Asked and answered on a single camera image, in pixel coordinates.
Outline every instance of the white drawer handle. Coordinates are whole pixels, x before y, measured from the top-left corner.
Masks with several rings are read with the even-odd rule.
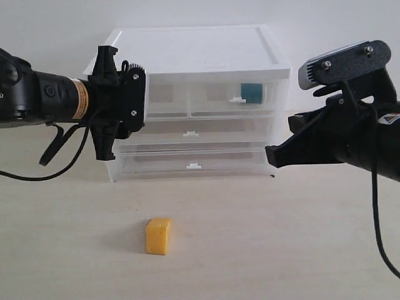
[[[186,166],[186,169],[187,170],[201,170],[201,166],[198,163],[194,162],[194,163],[191,163],[188,166]]]
[[[199,134],[196,133],[195,131],[188,131],[187,133],[184,133],[184,134],[183,134],[183,137],[184,137],[184,138],[188,138],[188,137],[195,137],[195,138],[198,138],[198,137],[199,137]]]
[[[242,97],[233,97],[232,99],[229,99],[230,103],[246,103],[246,99],[243,99]]]

